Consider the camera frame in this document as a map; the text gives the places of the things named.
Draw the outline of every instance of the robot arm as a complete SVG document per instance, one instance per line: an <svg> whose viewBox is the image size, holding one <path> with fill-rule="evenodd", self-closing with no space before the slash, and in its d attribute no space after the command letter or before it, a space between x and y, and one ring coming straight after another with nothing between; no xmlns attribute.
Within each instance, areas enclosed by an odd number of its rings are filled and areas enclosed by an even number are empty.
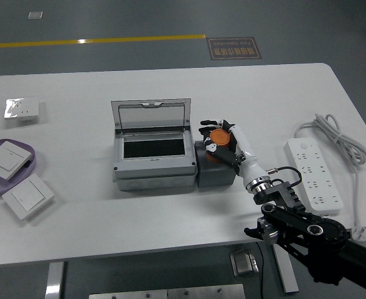
<svg viewBox="0 0 366 299"><path fill-rule="evenodd" d="M345 277L366 289L366 248L349 240L341 223L270 203L261 211L258 227L246 228L247 235L280 245L307 267L315 282L338 285ZM292 244L307 249L307 254Z"/></svg>
<svg viewBox="0 0 366 299"><path fill-rule="evenodd" d="M244 230L247 235L267 244L279 244L308 268L315 282L338 285L345 277L366 289L366 248L350 241L349 233L341 223L305 212L292 189L301 182L298 170L283 167L265 171L257 163L251 145L238 126L225 120L206 120L201 125L206 125L200 132L208 154L234 167L243 178L245 189L254 194L255 203L262 205L263 217L258 219L256 229ZM230 134L229 149L210 139L210 132L216 128ZM299 181L290 184L270 179L269 174L286 168L297 171ZM304 247L307 254L302 254L292 244Z"/></svg>

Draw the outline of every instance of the purple tray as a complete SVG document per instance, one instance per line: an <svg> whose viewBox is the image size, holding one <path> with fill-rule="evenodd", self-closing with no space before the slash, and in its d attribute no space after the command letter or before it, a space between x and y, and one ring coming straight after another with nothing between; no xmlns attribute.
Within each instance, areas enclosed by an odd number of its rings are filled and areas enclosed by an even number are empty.
<svg viewBox="0 0 366 299"><path fill-rule="evenodd" d="M23 166L22 168L20 168L18 170L18 172L16 172L8 181L6 181L5 179L0 177L0 194L5 193L6 191L10 190L15 185L17 185L19 182L26 179L28 177L28 175L30 174L30 172L32 171L32 169L34 168L35 162L36 162L35 151L31 146L26 145L25 143L22 143L20 141L12 140L12 139L0 139L0 146L5 141L11 142L14 145L24 148L26 151L29 151L32 154L32 156L29 159L30 165L28 167Z"/></svg>

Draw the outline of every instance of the orange cap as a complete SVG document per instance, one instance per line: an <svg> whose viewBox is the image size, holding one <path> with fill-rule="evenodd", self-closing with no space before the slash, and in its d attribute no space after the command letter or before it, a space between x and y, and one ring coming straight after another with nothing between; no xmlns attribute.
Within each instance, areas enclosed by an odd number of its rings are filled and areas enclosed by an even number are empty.
<svg viewBox="0 0 366 299"><path fill-rule="evenodd" d="M209 134L209 138L216 143L217 145L223 146L224 148L228 147L228 144L230 142L230 135L222 129L215 129L214 131L211 131ZM214 158L210 154L206 154L207 159L214 163L221 163L221 161L217 158Z"/></svg>
<svg viewBox="0 0 366 299"><path fill-rule="evenodd" d="M230 135L222 129L211 131L209 138L212 139L214 143L223 146L224 148L228 147L228 143L230 142Z"/></svg>

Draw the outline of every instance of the table leg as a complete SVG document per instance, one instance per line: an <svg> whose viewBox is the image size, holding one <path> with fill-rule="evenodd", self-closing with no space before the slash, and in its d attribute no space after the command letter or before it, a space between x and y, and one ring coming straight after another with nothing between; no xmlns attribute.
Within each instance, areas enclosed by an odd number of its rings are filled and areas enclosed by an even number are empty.
<svg viewBox="0 0 366 299"><path fill-rule="evenodd" d="M60 299L63 270L64 262L50 263L45 299Z"/></svg>
<svg viewBox="0 0 366 299"><path fill-rule="evenodd" d="M277 244L273 244L273 250L280 271L281 281L283 282L284 292L299 292L289 254Z"/></svg>

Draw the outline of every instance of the white cable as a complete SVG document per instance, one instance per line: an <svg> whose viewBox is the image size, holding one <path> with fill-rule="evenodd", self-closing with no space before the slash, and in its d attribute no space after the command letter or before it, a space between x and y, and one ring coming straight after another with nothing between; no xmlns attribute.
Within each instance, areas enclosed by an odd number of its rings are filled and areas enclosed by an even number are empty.
<svg viewBox="0 0 366 299"><path fill-rule="evenodd" d="M329 118L332 118L334 124L329 122ZM336 118L327 114L326 117L322 117L316 114L316 119L309 123L303 123L300 125L294 134L297 138L299 131L305 128L319 128L326 136L338 147L338 150L343 157L349 162L350 166L355 173L355 189L353 199L353 210L354 210L354 229L352 229L352 238L357 241L366 241L366 229L361 227L359 219L359 172L358 167L366 162L366 148L348 137L340 131L338 121Z"/></svg>

